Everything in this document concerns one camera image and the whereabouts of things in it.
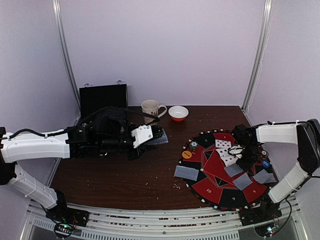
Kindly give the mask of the nine of diamonds card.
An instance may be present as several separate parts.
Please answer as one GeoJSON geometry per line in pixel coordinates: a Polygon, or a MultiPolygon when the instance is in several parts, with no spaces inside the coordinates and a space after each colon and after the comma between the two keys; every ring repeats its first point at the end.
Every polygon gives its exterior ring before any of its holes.
{"type": "Polygon", "coordinates": [[[232,143],[230,141],[227,140],[220,140],[220,139],[216,139],[215,140],[215,146],[217,148],[230,148],[232,146],[232,143]]]}

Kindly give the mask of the orange big blind button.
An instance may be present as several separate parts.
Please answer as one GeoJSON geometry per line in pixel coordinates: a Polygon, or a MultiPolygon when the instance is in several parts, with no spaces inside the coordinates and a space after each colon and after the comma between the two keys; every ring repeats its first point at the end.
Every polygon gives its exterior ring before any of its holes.
{"type": "Polygon", "coordinates": [[[192,153],[191,151],[189,151],[189,150],[184,150],[184,151],[181,153],[181,156],[182,156],[184,159],[188,160],[188,159],[191,159],[191,158],[192,158],[193,153],[192,153]]]}

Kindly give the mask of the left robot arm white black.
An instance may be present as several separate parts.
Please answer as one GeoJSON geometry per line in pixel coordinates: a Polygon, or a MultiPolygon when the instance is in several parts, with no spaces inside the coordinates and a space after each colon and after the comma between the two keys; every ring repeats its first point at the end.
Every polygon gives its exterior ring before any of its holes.
{"type": "Polygon", "coordinates": [[[76,218],[75,210],[67,206],[64,193],[40,183],[19,164],[26,160],[85,159],[105,157],[110,153],[126,153],[132,161],[153,150],[153,141],[160,139],[164,129],[159,117],[150,123],[134,125],[128,108],[107,106],[81,119],[76,125],[56,131],[37,132],[23,128],[14,133],[0,128],[0,183],[21,192],[40,204],[48,218],[67,223],[76,218]]]}

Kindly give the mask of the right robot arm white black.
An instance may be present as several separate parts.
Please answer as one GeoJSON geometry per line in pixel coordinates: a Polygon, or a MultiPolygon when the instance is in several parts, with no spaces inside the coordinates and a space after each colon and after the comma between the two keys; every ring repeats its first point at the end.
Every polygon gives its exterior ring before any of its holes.
{"type": "Polygon", "coordinates": [[[271,151],[271,164],[280,178],[267,190],[259,206],[241,212],[245,221],[266,221],[281,216],[280,203],[300,188],[320,167],[320,122],[315,119],[268,122],[255,126],[237,125],[231,132],[241,150],[236,164],[248,170],[263,156],[259,149],[271,151]]]}

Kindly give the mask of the stack of poker chips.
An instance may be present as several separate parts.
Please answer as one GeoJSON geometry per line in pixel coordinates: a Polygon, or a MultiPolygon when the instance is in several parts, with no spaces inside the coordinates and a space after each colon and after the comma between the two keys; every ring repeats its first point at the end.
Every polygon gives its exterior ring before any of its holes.
{"type": "Polygon", "coordinates": [[[262,158],[267,159],[268,156],[269,156],[269,153],[268,153],[267,151],[265,151],[265,150],[262,150],[262,151],[261,151],[261,157],[262,157],[262,158]]]}
{"type": "Polygon", "coordinates": [[[189,148],[192,152],[196,151],[198,147],[199,144],[194,140],[189,143],[189,148]]]}

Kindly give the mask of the deck of playing cards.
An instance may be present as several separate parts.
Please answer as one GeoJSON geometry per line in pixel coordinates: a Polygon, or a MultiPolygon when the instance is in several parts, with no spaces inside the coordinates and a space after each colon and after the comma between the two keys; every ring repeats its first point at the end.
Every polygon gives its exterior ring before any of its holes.
{"type": "Polygon", "coordinates": [[[164,129],[161,130],[159,136],[152,138],[151,140],[147,141],[146,145],[161,145],[167,144],[169,142],[167,134],[164,129]]]}

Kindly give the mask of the blue small blind button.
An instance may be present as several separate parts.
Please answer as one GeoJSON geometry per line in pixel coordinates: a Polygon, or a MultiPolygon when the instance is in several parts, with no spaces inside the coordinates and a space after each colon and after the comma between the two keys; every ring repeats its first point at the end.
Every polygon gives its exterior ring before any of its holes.
{"type": "Polygon", "coordinates": [[[264,168],[269,168],[271,166],[270,162],[267,160],[263,160],[261,164],[264,168]]]}

